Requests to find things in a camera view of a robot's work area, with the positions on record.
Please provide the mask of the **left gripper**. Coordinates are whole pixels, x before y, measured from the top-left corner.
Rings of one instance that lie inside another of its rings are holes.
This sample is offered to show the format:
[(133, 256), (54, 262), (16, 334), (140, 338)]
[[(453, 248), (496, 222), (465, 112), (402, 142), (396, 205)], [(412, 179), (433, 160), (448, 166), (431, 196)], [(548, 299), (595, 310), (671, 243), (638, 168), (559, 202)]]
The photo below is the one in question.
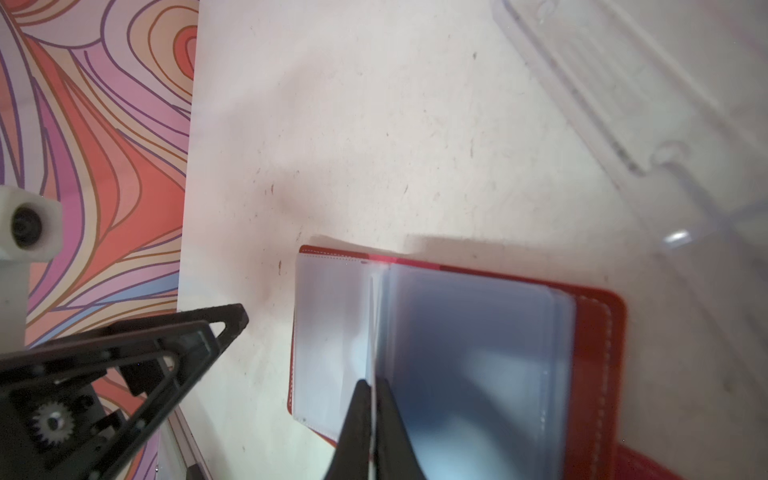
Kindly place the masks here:
[[(114, 479), (244, 331), (240, 304), (117, 321), (1, 361), (1, 476)], [(108, 412), (115, 370), (139, 405)]]

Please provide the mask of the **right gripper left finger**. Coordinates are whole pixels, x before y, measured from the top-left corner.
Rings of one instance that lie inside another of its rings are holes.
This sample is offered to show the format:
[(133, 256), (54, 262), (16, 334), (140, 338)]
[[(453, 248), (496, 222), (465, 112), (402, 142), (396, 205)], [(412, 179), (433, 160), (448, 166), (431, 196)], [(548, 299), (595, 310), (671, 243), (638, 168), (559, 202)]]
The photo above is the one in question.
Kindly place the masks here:
[(371, 387), (365, 380), (359, 380), (355, 385), (336, 450), (324, 479), (368, 479), (371, 438)]

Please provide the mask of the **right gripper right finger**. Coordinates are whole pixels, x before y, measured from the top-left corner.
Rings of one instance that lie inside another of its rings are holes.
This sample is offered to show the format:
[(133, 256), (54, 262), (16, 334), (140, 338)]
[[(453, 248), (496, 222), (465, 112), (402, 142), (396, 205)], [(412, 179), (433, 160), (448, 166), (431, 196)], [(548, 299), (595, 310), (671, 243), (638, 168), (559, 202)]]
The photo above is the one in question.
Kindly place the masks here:
[(375, 390), (375, 478), (425, 480), (388, 381), (377, 377)]

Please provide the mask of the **red leather card holder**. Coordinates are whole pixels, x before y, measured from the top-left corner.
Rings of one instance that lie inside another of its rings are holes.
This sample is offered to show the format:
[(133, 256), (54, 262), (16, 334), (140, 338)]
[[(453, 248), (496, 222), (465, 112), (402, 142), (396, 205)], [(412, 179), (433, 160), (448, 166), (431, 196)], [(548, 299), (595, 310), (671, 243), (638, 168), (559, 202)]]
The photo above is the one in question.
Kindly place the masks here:
[(304, 245), (293, 418), (337, 445), (356, 383), (394, 394), (429, 479), (668, 479), (617, 437), (628, 312), (599, 288)]

